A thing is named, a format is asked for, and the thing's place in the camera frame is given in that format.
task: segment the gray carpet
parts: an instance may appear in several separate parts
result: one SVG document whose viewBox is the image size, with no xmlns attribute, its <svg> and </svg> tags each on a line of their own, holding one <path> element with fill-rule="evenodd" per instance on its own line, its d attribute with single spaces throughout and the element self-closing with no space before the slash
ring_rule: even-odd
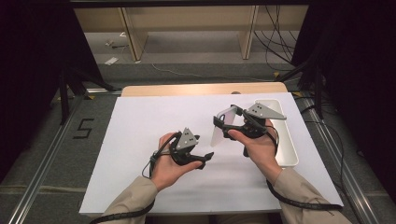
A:
<svg viewBox="0 0 396 224">
<path fill-rule="evenodd" d="M 180 83 L 252 82 L 257 81 L 257 78 L 262 80 L 274 78 L 274 69 L 265 64 L 157 65 L 161 69 L 185 75 L 160 72 L 154 69 L 151 64 L 113 64 L 111 66 L 101 64 L 99 68 L 105 81 L 116 87 Z M 242 76 L 242 78 L 228 79 L 213 76 Z M 296 89 L 295 83 L 295 81 L 286 83 L 289 90 Z M 86 83 L 86 85 L 87 87 L 96 87 L 91 83 Z M 78 210 L 84 196 L 83 191 L 88 186 L 117 97 L 117 95 L 113 94 L 95 95 L 93 99 L 83 100 L 79 105 L 75 116 L 71 120 L 64 142 L 43 183 L 44 187 L 36 196 L 24 223 L 89 223 L 90 219 L 81 216 Z M 296 100 L 297 106 L 301 110 L 305 109 L 304 101 L 306 99 Z M 345 150 L 345 160 L 373 206 L 379 223 L 394 223 L 396 221 L 395 204 L 387 196 L 365 159 L 356 153 L 357 146 L 344 122 L 336 114 L 330 99 L 324 99 L 323 102 L 326 103 L 323 106 L 325 122 L 332 126 L 340 135 L 341 139 L 337 139 L 337 135 L 334 134 L 334 139 L 336 139 L 338 145 L 342 142 Z M 304 120 L 312 119 L 310 113 L 313 112 L 307 111 L 303 113 Z M 79 136 L 84 136 L 87 133 L 87 131 L 78 130 L 83 119 L 89 120 L 86 120 L 82 127 L 92 130 L 88 138 L 80 139 L 78 138 Z M 55 97 L 52 109 L 48 111 L 48 115 L 42 121 L 42 125 L 37 130 L 30 146 L 22 152 L 0 186 L 0 223 L 6 223 L 12 214 L 12 210 L 22 196 L 25 186 L 30 183 L 35 170 L 50 146 L 53 136 L 59 129 L 60 120 L 60 102 Z M 340 175 L 338 169 L 318 134 L 317 124 L 309 123 L 306 125 L 332 180 L 339 183 Z M 352 223 L 357 223 L 357 219 L 346 200 L 347 195 L 344 195 L 341 191 L 340 194 L 346 206 L 343 214 Z"/>
</svg>

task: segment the aluminum rail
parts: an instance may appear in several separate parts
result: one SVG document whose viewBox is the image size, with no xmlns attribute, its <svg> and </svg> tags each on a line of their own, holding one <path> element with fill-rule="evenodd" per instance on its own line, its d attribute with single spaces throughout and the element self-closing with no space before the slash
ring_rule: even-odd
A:
<svg viewBox="0 0 396 224">
<path fill-rule="evenodd" d="M 17 204 L 13 214 L 11 215 L 8 224 L 20 224 L 23 223 L 25 220 L 29 209 L 31 208 L 35 196 L 37 195 L 41 184 L 43 183 L 52 162 L 59 151 L 59 148 L 64 141 L 65 133 L 67 132 L 70 121 L 75 115 L 78 106 L 81 104 L 84 96 L 76 96 L 73 100 L 73 105 L 71 108 L 71 113 L 66 122 L 61 125 L 58 132 L 56 133 L 54 139 L 52 140 L 49 149 L 44 156 L 43 160 L 41 161 L 37 171 L 35 172 L 35 176 L 33 177 L 32 181 L 30 182 L 29 186 L 27 187 L 26 191 L 23 193 L 21 200 Z"/>
<path fill-rule="evenodd" d="M 304 103 L 306 106 L 313 105 L 312 100 L 305 100 Z M 325 124 L 324 121 L 320 119 L 318 117 L 318 114 L 313 110 L 310 110 L 310 116 L 313 119 L 313 121 Z M 319 134 L 323 138 L 326 148 L 329 150 L 332 160 L 335 162 L 337 169 L 340 173 L 341 173 L 341 162 L 343 163 L 342 176 L 343 176 L 344 184 L 347 191 L 350 194 L 350 197 L 354 203 L 355 208 L 357 209 L 360 215 L 361 221 L 363 221 L 366 224 L 379 223 L 378 218 L 375 215 L 375 211 L 373 210 L 373 207 L 370 205 L 370 202 L 364 195 L 363 190 L 361 189 L 358 181 L 356 180 L 351 170 L 349 169 L 347 161 L 342 160 L 343 149 L 337 146 L 336 142 L 332 138 L 332 135 L 329 132 L 329 129 L 326 127 L 326 125 L 316 125 L 316 127 L 318 129 Z"/>
</svg>

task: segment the right hand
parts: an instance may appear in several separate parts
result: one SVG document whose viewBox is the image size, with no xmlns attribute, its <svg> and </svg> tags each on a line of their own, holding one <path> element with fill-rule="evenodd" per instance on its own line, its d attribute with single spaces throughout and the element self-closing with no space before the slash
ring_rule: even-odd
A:
<svg viewBox="0 0 396 224">
<path fill-rule="evenodd" d="M 265 126 L 274 127 L 269 119 L 265 120 Z M 268 134 L 271 134 L 276 139 L 276 131 L 273 128 L 267 128 L 267 131 Z M 276 150 L 271 138 L 267 134 L 258 138 L 248 138 L 237 130 L 230 130 L 228 134 L 246 147 L 249 157 L 268 181 L 274 185 L 280 172 L 282 172 L 282 168 L 275 159 Z"/>
</svg>

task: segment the forearm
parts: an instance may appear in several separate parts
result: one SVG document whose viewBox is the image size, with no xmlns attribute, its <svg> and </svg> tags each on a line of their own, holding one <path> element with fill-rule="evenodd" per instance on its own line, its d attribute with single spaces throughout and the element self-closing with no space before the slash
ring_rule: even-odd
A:
<svg viewBox="0 0 396 224">
<path fill-rule="evenodd" d="M 320 193 L 302 176 L 288 168 L 281 172 L 274 185 L 276 192 L 283 197 L 301 203 L 328 203 Z M 316 211 L 280 203 L 289 224 L 296 223 L 350 223 L 338 211 Z"/>
<path fill-rule="evenodd" d="M 107 208 L 103 216 L 139 211 L 149 206 L 155 199 L 158 191 L 151 180 L 139 176 L 126 188 Z M 146 216 L 111 221 L 111 224 L 138 224 L 145 223 Z"/>
</svg>

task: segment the left hand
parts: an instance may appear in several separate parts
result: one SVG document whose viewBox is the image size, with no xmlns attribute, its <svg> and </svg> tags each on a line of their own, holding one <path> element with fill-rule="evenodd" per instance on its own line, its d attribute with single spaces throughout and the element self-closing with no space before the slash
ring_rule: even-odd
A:
<svg viewBox="0 0 396 224">
<path fill-rule="evenodd" d="M 168 140 L 172 134 L 167 133 L 160 138 L 159 147 L 161 147 L 166 140 Z M 201 161 L 190 162 L 186 165 L 177 165 L 171 156 L 162 155 L 155 163 L 154 171 L 152 172 L 151 181 L 157 187 L 158 191 L 172 186 L 176 181 L 189 171 L 192 171 L 202 165 Z"/>
</svg>

